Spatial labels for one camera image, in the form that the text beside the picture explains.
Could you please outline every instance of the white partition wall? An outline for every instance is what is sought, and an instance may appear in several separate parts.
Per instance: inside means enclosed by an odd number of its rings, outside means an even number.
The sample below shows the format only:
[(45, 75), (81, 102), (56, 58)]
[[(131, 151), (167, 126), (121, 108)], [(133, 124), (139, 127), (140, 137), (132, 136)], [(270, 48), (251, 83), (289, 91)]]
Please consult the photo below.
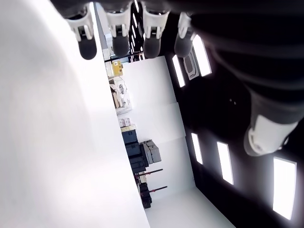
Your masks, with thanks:
[(124, 64), (123, 67), (122, 78), (130, 93), (133, 110), (118, 118), (130, 118), (136, 125), (138, 141), (152, 139), (161, 153), (162, 161), (150, 165), (147, 171), (164, 170), (148, 175), (147, 181), (150, 189), (168, 188), (152, 193), (152, 199), (193, 188), (185, 129), (165, 57)]
[(49, 1), (1, 6), (0, 227), (149, 228), (96, 22), (84, 60)]

